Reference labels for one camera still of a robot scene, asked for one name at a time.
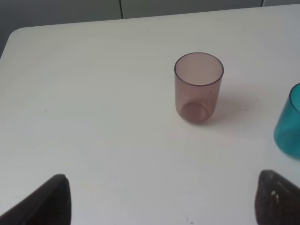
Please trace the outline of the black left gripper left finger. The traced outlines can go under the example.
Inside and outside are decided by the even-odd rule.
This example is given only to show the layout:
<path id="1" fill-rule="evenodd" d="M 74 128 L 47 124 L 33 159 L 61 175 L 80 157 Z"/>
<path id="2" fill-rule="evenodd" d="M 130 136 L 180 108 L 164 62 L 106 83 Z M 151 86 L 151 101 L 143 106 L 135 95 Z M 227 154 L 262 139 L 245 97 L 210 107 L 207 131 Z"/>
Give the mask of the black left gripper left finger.
<path id="1" fill-rule="evenodd" d="M 56 174 L 0 216 L 2 225 L 69 225 L 72 218 L 70 184 Z"/>

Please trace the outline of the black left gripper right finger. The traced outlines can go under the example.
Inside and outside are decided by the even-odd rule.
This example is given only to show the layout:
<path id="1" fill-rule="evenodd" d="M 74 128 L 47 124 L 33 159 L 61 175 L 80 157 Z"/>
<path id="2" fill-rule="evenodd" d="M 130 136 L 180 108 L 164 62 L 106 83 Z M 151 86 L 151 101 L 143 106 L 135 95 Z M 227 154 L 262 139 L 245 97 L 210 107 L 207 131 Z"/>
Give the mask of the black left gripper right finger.
<path id="1" fill-rule="evenodd" d="M 259 225 L 298 225 L 300 188 L 273 170 L 262 170 L 255 195 Z"/>

